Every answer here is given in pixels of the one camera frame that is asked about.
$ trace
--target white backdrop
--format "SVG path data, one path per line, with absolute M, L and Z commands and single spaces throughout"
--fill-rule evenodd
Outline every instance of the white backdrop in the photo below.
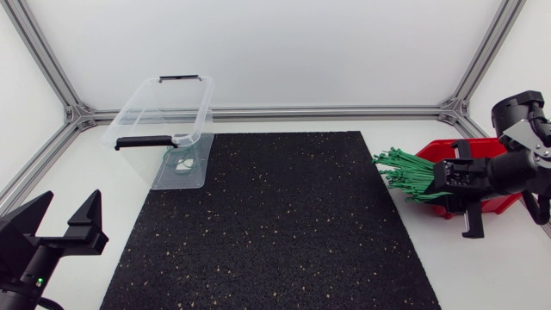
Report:
M 63 125 L 63 107 L 0 9 L 0 190 Z
M 218 106 L 438 104 L 500 0 L 28 3 L 81 99 L 119 109 L 145 78 L 193 73 Z
M 538 90 L 551 117 L 551 1 L 529 0 L 471 99 L 473 119 L 490 136 L 494 104 L 525 90 Z

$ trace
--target black rubber mat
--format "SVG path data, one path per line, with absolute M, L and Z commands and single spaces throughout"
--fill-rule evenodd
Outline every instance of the black rubber mat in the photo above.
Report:
M 439 309 L 362 135 L 215 136 L 151 191 L 103 309 Z

